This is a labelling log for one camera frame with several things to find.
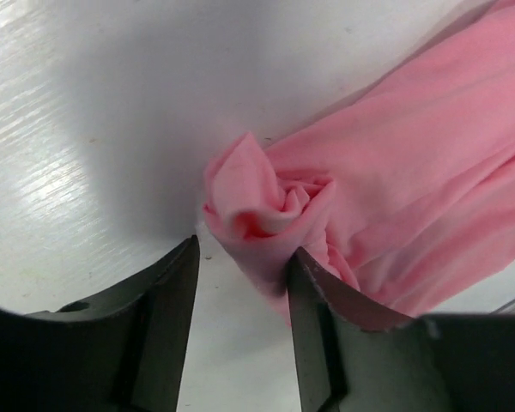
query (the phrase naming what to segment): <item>pink fabric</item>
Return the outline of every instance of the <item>pink fabric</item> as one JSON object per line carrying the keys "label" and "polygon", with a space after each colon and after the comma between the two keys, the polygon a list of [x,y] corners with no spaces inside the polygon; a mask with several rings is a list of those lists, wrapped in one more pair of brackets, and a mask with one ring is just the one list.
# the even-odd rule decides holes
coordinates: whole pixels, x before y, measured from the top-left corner
{"label": "pink fabric", "polygon": [[515,0],[263,150],[241,137],[205,173],[206,222],[288,313],[304,246],[415,316],[515,258]]}

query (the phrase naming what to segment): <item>pink cloth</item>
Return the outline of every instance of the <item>pink cloth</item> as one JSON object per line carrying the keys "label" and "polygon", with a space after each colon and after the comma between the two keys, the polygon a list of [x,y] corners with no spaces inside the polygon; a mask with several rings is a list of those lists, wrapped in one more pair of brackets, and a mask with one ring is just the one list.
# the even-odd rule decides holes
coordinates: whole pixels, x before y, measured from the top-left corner
{"label": "pink cloth", "polygon": [[206,222],[288,313],[304,246],[333,276],[416,316],[515,258],[515,0],[263,150],[205,173]]}

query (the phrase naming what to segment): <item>cloth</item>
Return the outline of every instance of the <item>cloth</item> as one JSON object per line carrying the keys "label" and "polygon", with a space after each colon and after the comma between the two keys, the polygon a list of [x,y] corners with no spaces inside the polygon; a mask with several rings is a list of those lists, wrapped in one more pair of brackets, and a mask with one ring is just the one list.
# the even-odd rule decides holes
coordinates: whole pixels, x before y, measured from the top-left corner
{"label": "cloth", "polygon": [[409,316],[515,259],[515,0],[263,150],[251,134],[205,172],[212,234],[288,315],[303,246]]}

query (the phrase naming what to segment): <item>towel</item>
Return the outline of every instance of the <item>towel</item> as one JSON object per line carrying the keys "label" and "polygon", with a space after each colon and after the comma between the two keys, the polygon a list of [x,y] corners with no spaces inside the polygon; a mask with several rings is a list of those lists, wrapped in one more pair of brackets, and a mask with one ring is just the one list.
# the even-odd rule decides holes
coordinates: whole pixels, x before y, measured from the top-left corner
{"label": "towel", "polygon": [[515,259],[515,0],[395,70],[353,105],[204,175],[211,233],[288,317],[303,246],[415,317]]}

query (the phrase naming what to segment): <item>white surface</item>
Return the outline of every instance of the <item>white surface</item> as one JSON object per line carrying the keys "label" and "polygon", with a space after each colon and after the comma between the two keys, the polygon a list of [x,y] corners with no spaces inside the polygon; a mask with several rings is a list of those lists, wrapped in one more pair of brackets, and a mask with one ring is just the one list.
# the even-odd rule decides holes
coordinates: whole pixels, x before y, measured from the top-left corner
{"label": "white surface", "polygon": [[[0,0],[0,306],[151,264],[193,232],[212,154],[348,101],[486,1]],[[193,326],[179,410],[299,410],[288,330],[222,252]]]}

